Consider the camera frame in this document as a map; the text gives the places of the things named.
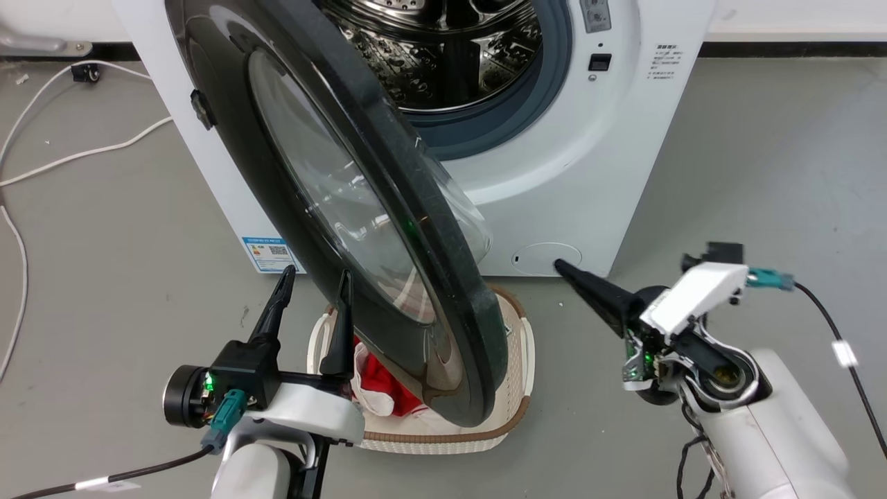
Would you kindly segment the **blue energy label sticker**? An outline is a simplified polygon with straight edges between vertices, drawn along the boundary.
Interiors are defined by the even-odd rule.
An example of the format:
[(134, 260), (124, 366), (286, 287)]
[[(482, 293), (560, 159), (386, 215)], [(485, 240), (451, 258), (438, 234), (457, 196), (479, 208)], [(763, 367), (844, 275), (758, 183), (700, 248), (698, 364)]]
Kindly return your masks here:
[(283, 239), (243, 237), (242, 243), (260, 274), (282, 274), (286, 268), (302, 273), (301, 266)]

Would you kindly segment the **silver door latch plate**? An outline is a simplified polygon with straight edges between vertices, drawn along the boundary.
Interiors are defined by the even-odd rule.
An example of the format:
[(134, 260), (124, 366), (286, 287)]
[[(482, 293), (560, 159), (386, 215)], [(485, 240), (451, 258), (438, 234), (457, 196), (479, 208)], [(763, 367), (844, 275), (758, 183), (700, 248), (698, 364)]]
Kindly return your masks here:
[(608, 0), (579, 0), (579, 7), (587, 33), (611, 30), (611, 9)]

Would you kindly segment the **steel washing machine drum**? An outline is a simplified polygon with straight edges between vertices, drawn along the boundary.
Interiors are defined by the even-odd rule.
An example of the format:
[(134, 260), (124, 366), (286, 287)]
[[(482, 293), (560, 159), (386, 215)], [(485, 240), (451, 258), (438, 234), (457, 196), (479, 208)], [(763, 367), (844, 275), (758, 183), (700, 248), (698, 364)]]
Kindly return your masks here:
[(316, 0), (402, 110), (465, 110), (512, 87), (543, 37), (532, 0)]

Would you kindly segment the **oval white filter cover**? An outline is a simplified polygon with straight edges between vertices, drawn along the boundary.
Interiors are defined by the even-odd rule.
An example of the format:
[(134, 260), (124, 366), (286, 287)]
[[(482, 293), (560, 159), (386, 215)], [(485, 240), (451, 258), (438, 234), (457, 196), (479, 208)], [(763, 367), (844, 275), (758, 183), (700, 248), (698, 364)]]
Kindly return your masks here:
[(582, 254), (576, 247), (564, 243), (534, 243), (517, 250), (512, 256), (512, 265), (523, 275), (555, 276), (556, 260), (578, 265), (582, 261)]

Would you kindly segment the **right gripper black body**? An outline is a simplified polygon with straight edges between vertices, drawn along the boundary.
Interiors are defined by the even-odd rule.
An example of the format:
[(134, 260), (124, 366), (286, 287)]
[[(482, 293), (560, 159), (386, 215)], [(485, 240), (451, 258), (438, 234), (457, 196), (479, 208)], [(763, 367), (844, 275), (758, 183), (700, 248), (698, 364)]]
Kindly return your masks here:
[(671, 337), (643, 322), (644, 310), (666, 291), (652, 286), (629, 294), (620, 317), (624, 389), (653, 405), (668, 405), (684, 396), (703, 410), (734, 410), (772, 395), (772, 385), (747, 351), (723, 344), (706, 331), (706, 315), (691, 318)]

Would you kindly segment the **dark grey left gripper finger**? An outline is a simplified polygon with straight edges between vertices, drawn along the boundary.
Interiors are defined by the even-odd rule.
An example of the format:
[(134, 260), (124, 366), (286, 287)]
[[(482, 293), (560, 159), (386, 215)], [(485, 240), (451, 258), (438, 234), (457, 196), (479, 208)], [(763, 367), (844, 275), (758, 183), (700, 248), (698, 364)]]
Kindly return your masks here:
[(354, 357), (353, 278), (349, 270), (342, 273), (336, 296), (337, 312), (333, 334), (326, 357), (321, 360), (320, 374), (328, 379), (352, 379)]
[(256, 326), (249, 337), (250, 344), (268, 344), (278, 341), (280, 322), (284, 310), (288, 307), (292, 296), (292, 288), (295, 286), (297, 269), (294, 265), (286, 266), (280, 274), (276, 286), (270, 294), (263, 312), (257, 320)]

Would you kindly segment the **white brown-trimmed laundry basket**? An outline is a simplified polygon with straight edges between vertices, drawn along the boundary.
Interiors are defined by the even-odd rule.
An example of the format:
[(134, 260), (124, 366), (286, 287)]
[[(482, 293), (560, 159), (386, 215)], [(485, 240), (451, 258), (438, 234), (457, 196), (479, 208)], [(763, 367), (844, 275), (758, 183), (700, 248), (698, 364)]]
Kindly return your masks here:
[(361, 448), (400, 455), (466, 455), (491, 450), (507, 438), (527, 413), (534, 388), (536, 348), (526, 310), (506, 288), (490, 284), (498, 296), (507, 326), (508, 363), (504, 381), (496, 392), (491, 416), (480, 426), (462, 428), (441, 421), (430, 424), (425, 410), (404, 417), (365, 415)]

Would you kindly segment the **white front-load washing machine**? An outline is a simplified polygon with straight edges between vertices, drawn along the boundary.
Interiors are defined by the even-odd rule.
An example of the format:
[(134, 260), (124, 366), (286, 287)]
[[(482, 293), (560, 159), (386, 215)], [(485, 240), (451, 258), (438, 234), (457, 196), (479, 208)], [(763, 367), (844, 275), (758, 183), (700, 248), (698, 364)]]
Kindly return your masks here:
[[(574, 45), (554, 102), (503, 145), (440, 160), (492, 230), (482, 275), (526, 276), (513, 254), (548, 241), (609, 273), (717, 1), (608, 0), (611, 30), (587, 33), (579, 0), (568, 0)], [(593, 53), (613, 55), (607, 72), (588, 70)]]

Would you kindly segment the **grey-blue rubber door gasket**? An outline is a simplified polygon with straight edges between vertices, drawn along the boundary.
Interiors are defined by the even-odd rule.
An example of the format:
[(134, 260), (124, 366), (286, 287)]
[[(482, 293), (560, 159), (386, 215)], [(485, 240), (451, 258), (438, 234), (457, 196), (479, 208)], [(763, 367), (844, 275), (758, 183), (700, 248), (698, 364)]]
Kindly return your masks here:
[(574, 20), (568, 0), (533, 0), (543, 42), (529, 68), (501, 94), (464, 110), (403, 116), (441, 161), (459, 160), (501, 146), (538, 120), (568, 75)]

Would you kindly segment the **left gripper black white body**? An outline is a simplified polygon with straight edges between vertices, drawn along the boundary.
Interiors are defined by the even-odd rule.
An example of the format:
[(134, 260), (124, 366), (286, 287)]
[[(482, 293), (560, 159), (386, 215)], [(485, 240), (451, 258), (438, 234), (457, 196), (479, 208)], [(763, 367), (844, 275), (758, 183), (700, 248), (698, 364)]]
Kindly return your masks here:
[(206, 445), (271, 441), (358, 445), (365, 418), (351, 400), (352, 379), (282, 371), (278, 341), (231, 341), (209, 367), (183, 365), (169, 377), (164, 418), (204, 429)]

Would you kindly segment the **black door hinge bracket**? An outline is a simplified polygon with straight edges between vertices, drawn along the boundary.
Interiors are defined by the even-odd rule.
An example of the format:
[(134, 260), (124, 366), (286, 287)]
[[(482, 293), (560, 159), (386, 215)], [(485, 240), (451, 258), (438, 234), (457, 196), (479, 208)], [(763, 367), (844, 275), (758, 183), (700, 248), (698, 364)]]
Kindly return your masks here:
[(209, 102), (206, 96), (199, 90), (194, 89), (190, 96), (191, 108), (193, 108), (194, 114), (197, 117), (197, 120), (204, 126), (205, 130), (211, 130), (216, 126), (216, 118), (213, 117), (213, 113), (211, 111), (211, 107), (209, 107)]

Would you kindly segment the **red and white clothing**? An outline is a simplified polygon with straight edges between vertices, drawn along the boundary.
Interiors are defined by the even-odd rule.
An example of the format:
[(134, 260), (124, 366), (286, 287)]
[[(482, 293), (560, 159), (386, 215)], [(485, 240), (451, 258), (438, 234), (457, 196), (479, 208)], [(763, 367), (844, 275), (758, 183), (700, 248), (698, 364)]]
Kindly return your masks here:
[(427, 407), (393, 376), (366, 345), (353, 338), (351, 391), (362, 408), (377, 417), (407, 417)]

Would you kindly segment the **dark round washing machine door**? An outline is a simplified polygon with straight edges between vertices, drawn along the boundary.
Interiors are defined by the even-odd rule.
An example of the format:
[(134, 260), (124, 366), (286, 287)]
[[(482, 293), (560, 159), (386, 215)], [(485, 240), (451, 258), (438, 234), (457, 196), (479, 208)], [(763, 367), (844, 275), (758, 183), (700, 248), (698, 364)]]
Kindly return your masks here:
[(254, 199), (355, 334), (457, 426), (507, 371), (491, 230), (359, 53), (310, 0), (164, 0), (193, 89)]

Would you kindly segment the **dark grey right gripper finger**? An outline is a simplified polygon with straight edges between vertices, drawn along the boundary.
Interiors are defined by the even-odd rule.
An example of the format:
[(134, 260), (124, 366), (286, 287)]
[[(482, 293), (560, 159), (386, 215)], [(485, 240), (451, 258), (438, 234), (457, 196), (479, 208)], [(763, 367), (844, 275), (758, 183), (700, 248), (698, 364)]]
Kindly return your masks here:
[(619, 338), (645, 328), (640, 316), (649, 306), (646, 290), (630, 292), (563, 259), (555, 260), (554, 269)]

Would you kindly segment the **grey metal floor bracket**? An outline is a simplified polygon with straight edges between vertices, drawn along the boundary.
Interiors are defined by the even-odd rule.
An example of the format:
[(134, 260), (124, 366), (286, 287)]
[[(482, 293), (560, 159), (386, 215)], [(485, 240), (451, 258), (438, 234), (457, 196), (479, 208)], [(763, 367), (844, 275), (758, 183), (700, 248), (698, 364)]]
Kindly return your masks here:
[(0, 57), (75, 59), (92, 50), (92, 42), (25, 35), (0, 26)]

